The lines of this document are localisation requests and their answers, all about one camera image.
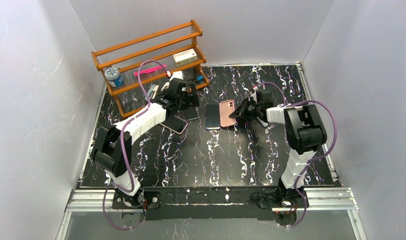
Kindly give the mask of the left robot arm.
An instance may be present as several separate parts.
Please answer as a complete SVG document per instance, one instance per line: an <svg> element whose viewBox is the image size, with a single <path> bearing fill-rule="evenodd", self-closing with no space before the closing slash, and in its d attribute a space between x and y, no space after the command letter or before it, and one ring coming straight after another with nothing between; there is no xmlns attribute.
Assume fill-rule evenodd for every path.
<svg viewBox="0 0 406 240"><path fill-rule="evenodd" d="M114 125L102 125L90 155L109 175L115 188L130 198L141 188L130 166L134 141L177 111L199 106L196 84L177 77L172 77L167 88L147 100L147 106L133 116Z"/></svg>

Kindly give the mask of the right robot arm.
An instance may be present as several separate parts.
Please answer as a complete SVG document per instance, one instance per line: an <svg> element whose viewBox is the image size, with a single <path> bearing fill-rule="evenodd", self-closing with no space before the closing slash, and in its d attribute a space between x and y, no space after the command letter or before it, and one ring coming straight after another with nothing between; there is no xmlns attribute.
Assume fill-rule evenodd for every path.
<svg viewBox="0 0 406 240"><path fill-rule="evenodd" d="M316 102L306 100L278 107L274 106L270 90L255 87L251 90L250 97L244 99L229 117L246 121L258 119L266 124L282 124L285 127L286 140L290 147L287 165L275 192L262 197L262 200L281 204L302 198L304 175L318 149L327 141L327 132Z"/></svg>

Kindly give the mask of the clear phone case with phone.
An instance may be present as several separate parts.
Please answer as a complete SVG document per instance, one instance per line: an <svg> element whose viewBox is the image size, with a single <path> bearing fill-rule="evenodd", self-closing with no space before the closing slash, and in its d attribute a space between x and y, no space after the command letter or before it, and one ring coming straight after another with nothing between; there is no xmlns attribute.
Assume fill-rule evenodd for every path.
<svg viewBox="0 0 406 240"><path fill-rule="evenodd" d="M199 119L198 108L188 108L182 111L183 118L186 121L193 121Z"/></svg>

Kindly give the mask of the black smartphone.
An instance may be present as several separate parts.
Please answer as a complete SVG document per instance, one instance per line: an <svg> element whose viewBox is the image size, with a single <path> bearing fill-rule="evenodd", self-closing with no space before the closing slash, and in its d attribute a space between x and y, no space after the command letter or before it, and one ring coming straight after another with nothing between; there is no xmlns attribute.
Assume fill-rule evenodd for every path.
<svg viewBox="0 0 406 240"><path fill-rule="evenodd" d="M205 106L205 126L207 130L220 129L220 112L218 104L207 104Z"/></svg>

